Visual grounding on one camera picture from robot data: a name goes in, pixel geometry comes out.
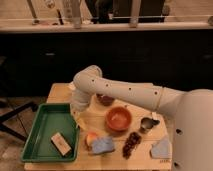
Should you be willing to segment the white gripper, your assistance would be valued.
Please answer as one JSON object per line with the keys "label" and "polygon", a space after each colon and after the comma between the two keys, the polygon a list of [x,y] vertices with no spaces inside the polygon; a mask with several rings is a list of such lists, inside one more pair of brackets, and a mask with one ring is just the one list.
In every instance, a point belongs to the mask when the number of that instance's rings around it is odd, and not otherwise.
{"label": "white gripper", "polygon": [[75,89],[71,96],[71,114],[75,117],[79,116],[90,106],[91,98],[91,94]]}

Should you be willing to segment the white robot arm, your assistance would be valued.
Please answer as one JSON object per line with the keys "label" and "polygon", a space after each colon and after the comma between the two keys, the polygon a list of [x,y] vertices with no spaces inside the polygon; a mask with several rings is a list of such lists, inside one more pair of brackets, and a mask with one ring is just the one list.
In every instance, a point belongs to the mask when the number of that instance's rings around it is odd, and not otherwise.
{"label": "white robot arm", "polygon": [[71,108],[85,111],[103,94],[174,118],[172,171],[213,171],[213,90],[180,91],[153,84],[114,81],[91,65],[73,77]]}

